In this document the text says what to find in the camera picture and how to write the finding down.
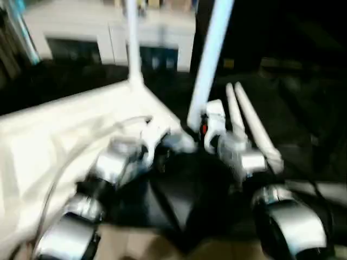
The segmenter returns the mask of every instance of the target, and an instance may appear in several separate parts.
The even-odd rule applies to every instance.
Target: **wooden floor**
[[[95,260],[263,260],[259,241],[205,241],[188,256],[183,256],[165,238],[151,231],[121,229],[103,225]],[[21,249],[16,260],[29,260],[30,250]],[[339,257],[347,258],[347,248],[336,247]]]

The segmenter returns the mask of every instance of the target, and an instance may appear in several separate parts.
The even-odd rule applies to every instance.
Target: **silver metal joint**
[[[284,200],[295,200],[291,191],[283,185],[270,185],[257,190],[252,198],[252,207],[263,204],[270,205]]]
[[[327,247],[323,223],[306,205],[279,205],[270,209],[269,216],[280,228],[292,256],[306,249]]]
[[[34,249],[34,259],[49,256],[56,259],[82,259],[95,236],[92,225],[69,216],[63,216],[42,236]]]
[[[135,163],[141,155],[141,145],[132,140],[113,139],[109,146],[102,151],[91,168],[91,172],[100,179],[117,184],[125,173],[129,164]]]
[[[96,199],[76,194],[66,205],[64,213],[74,213],[77,216],[95,222],[101,219],[103,209]]]
[[[264,155],[252,149],[247,139],[239,138],[231,132],[219,139],[218,155],[222,162],[233,170],[234,178],[239,184],[254,172],[267,168]]]

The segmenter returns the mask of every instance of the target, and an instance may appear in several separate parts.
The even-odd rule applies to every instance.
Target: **white plastic rod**
[[[233,125],[233,132],[235,135],[237,135],[238,137],[242,139],[247,138],[245,134],[245,126],[242,121],[239,105],[237,104],[233,85],[231,83],[227,84],[226,93],[228,98],[230,120]]]
[[[265,155],[270,167],[275,173],[283,171],[281,154],[273,146],[270,137],[268,136],[247,94],[239,82],[235,84],[235,92],[256,145]]]
[[[201,111],[210,95],[233,5],[234,0],[215,0],[214,3],[187,118],[188,126],[196,132],[201,123]]]
[[[137,35],[137,1],[126,0],[126,14],[128,20],[128,66],[129,81],[132,85],[142,86],[140,47]]]

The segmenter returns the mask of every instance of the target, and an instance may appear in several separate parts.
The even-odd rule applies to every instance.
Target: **black cable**
[[[42,232],[43,224],[44,224],[44,220],[45,220],[46,215],[47,215],[48,205],[49,205],[50,199],[51,199],[52,195],[54,194],[56,186],[57,186],[60,178],[62,177],[65,169],[72,163],[72,161],[75,160],[75,158],[77,156],[79,156],[83,151],[85,151],[85,149],[87,149],[96,140],[99,140],[99,139],[105,137],[106,135],[113,133],[118,128],[122,128],[128,122],[132,122],[132,121],[136,122],[139,119],[144,120],[148,124],[152,120],[152,117],[151,116],[134,116],[131,118],[127,118],[123,121],[114,123],[111,127],[108,127],[107,129],[103,129],[102,131],[97,133],[95,136],[93,136],[93,138],[91,140],[88,140],[89,142],[85,143],[81,147],[78,147],[78,150],[75,151],[73,154],[70,154],[69,158],[64,162],[64,164],[58,168],[58,171],[57,171],[53,181],[51,182],[50,188],[49,188],[49,190],[45,196],[43,208],[42,208],[42,211],[40,214],[40,220],[38,221],[38,225],[37,225],[37,229],[36,229],[36,233],[35,233],[34,239],[31,241],[31,244],[33,245],[33,251],[31,252],[30,259],[33,258],[35,246],[36,246],[38,239],[40,237],[40,234]],[[24,243],[25,242],[21,242],[21,243],[19,243],[19,245],[17,247],[15,247],[15,249],[13,250],[13,252],[10,255],[9,260],[15,259],[16,255],[20,251],[19,249],[21,248],[21,246]]]

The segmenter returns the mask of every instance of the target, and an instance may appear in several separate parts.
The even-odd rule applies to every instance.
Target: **white pole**
[[[140,47],[137,36],[137,4],[136,0],[126,0],[126,14],[128,20],[128,66],[129,81],[132,86],[142,86]]]
[[[235,84],[235,92],[243,114],[252,132],[254,141],[258,148],[267,158],[267,161],[275,173],[283,170],[283,161],[280,152],[273,146],[264,126],[262,125],[256,111],[254,110],[247,94],[243,90],[241,84]]]
[[[208,101],[233,5],[234,0],[215,0],[187,118],[188,126],[196,132],[201,123],[201,110]]]
[[[239,106],[237,105],[236,96],[234,93],[233,85],[231,83],[227,84],[226,93],[228,98],[230,120],[233,125],[233,132],[239,138],[246,139],[247,136],[245,134],[245,126],[242,121],[240,109],[239,109]]]

